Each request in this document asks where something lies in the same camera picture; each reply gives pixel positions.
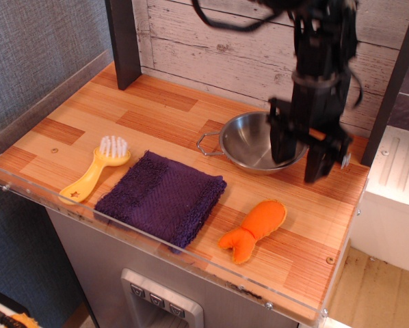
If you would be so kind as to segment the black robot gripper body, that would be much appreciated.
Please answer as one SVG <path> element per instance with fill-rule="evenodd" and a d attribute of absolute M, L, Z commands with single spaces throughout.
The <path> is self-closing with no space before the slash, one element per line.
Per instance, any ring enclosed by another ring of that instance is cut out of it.
<path fill-rule="evenodd" d="M 291 102 L 270 98 L 267 121 L 285 123 L 296 139 L 309 147 L 325 143 L 339 150 L 335 163 L 343 167 L 349 161 L 347 153 L 352 138 L 340 125 L 349 89 L 349 77 L 312 80 L 293 77 Z"/>

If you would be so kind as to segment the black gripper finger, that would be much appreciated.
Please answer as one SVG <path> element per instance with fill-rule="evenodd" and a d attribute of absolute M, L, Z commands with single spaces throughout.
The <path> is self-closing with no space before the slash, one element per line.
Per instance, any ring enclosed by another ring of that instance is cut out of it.
<path fill-rule="evenodd" d="M 276 164 L 296 162 L 304 156 L 305 145 L 296 139 L 287 124 L 273 121 L 270 125 L 272 159 Z"/>
<path fill-rule="evenodd" d="M 327 143 L 317 143 L 308 151 L 304 181 L 314 183 L 326 177 L 339 157 L 339 150 Z"/>

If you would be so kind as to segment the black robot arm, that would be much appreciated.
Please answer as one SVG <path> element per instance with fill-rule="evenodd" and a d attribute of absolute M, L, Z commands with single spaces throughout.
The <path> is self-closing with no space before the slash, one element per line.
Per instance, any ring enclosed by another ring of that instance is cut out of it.
<path fill-rule="evenodd" d="M 356 55 L 357 1 L 285 1 L 294 23 L 297 58 L 291 102 L 269 100 L 267 117 L 272 158 L 295 156 L 298 142 L 308 146 L 306 183 L 326 177 L 334 164 L 345 167 L 352 138 L 341 127 Z"/>

